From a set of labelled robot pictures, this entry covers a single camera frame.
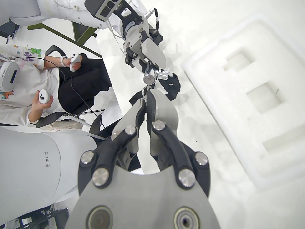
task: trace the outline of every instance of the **nfc logo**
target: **nfc logo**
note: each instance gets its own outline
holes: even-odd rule
[[[46,164],[45,164],[45,167],[49,167],[49,166],[50,166],[50,164],[49,164],[49,156],[48,156],[49,152],[44,152],[44,154],[45,154],[45,156],[46,156]]]

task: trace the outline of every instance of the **black cable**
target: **black cable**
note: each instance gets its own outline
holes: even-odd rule
[[[16,57],[16,58],[13,58],[13,60],[15,60],[15,59],[17,59],[17,58],[29,58],[29,57]],[[49,61],[49,60],[47,60],[47,59],[44,59],[44,58],[36,58],[36,57],[31,57],[31,58],[41,59],[41,60],[47,61],[47,62],[49,62],[49,63],[55,65],[55,66],[58,68],[58,70],[59,70],[59,71],[62,73],[62,75],[63,75],[63,83],[66,82],[66,80],[67,80],[68,78],[71,78],[71,87],[72,87],[73,91],[76,92],[76,94],[77,94],[77,95],[81,98],[81,100],[86,104],[86,106],[90,109],[91,113],[94,114],[96,117],[98,117],[98,116],[96,115],[96,113],[93,112],[93,110],[91,109],[91,107],[89,107],[89,105],[87,104],[87,102],[84,101],[84,99],[83,99],[83,98],[79,95],[79,93],[74,89],[74,87],[73,87],[73,85],[72,85],[72,80],[73,80],[72,76],[69,76],[69,77],[66,78],[65,74],[63,73],[62,70],[60,70],[59,66],[57,66],[56,64],[54,64],[53,62],[51,62],[51,61]],[[100,119],[100,123],[101,123],[101,124],[103,125],[103,127],[105,128],[104,124],[102,123],[102,117],[101,117],[101,119]]]
[[[157,23],[156,23],[156,30],[158,31],[159,30],[159,14],[158,14],[158,11],[156,8],[154,8],[155,10],[155,16],[156,16],[156,20],[157,20]]]

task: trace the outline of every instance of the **vr headset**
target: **vr headset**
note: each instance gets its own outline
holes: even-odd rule
[[[15,62],[6,61],[0,68],[0,92],[10,92],[14,90],[20,67]]]

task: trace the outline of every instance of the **white foam tray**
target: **white foam tray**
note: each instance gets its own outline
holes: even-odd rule
[[[305,172],[304,49],[258,12],[182,65],[257,187]]]

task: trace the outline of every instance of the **white shirt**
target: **white shirt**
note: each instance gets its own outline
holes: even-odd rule
[[[58,68],[44,69],[45,51],[27,47],[0,45],[0,66],[18,58],[20,74],[16,78],[14,90],[0,92],[0,123],[33,126],[28,115],[31,112],[32,101],[37,90],[45,89],[53,96],[54,101],[49,109],[43,111],[43,117],[58,111],[64,111],[58,100],[59,70]]]

